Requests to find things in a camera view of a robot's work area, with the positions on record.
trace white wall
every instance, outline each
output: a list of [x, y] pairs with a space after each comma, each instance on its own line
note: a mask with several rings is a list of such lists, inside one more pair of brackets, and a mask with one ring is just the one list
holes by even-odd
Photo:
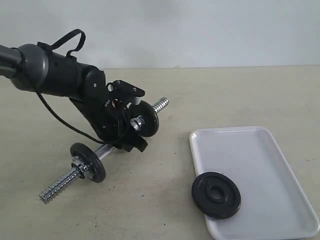
[[[320, 64], [320, 0], [2, 0], [0, 44], [52, 44], [101, 68]], [[72, 47], [69, 44], [64, 51]]]

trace black strap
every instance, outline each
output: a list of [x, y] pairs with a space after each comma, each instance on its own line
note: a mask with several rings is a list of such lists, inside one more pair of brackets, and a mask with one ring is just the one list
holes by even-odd
[[54, 44], [52, 45], [48, 45], [45, 44], [43, 42], [38, 42], [38, 46], [42, 47], [42, 48], [46, 48], [47, 50], [49, 50], [50, 52], [52, 52], [53, 50], [56, 50], [57, 48], [60, 48], [63, 44], [65, 44], [66, 42], [68, 42], [70, 39], [74, 38], [75, 36], [81, 34], [80, 40], [78, 45], [76, 46], [75, 49], [69, 50], [66, 53], [66, 57], [71, 57], [71, 53], [73, 52], [78, 52], [80, 49], [82, 49], [82, 47], [85, 44], [86, 41], [86, 34], [84, 31], [80, 30], [80, 29], [75, 29], [69, 33], [67, 33], [66, 35], [64, 35], [62, 38], [60, 38], [58, 41], [56, 41]]

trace beige table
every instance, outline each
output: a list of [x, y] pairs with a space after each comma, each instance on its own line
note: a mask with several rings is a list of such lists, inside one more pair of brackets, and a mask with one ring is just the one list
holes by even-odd
[[[104, 182], [77, 180], [47, 205], [38, 194], [69, 169], [70, 146], [98, 145], [56, 121], [35, 94], [0, 78], [1, 240], [211, 239], [191, 198], [189, 133], [199, 128], [268, 128], [320, 216], [320, 66], [107, 70], [106, 76], [143, 88], [150, 103], [169, 98], [159, 132], [143, 153], [108, 156]], [[68, 99], [46, 99], [93, 133]]]

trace white tray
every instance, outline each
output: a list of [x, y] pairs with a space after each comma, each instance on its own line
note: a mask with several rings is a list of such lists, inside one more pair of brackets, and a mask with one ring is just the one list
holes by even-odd
[[272, 134], [259, 126], [199, 129], [190, 134], [196, 175], [218, 172], [239, 188], [231, 218], [205, 216], [216, 240], [313, 237], [319, 220]]

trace dumbbell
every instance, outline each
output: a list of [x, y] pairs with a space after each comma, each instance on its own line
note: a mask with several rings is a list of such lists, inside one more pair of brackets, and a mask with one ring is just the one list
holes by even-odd
[[[166, 97], [162, 97], [153, 106], [145, 101], [138, 105], [131, 104], [129, 107], [132, 119], [131, 126], [138, 131], [142, 137], [151, 137], [159, 129], [158, 113], [169, 104]], [[53, 184], [43, 190], [39, 197], [45, 203], [49, 203], [59, 193], [65, 190], [76, 179], [89, 178], [95, 183], [100, 183], [106, 178], [106, 170], [101, 160], [109, 155], [115, 147], [111, 144], [103, 144], [95, 151], [83, 143], [76, 142], [71, 148], [71, 169], [58, 178]]]

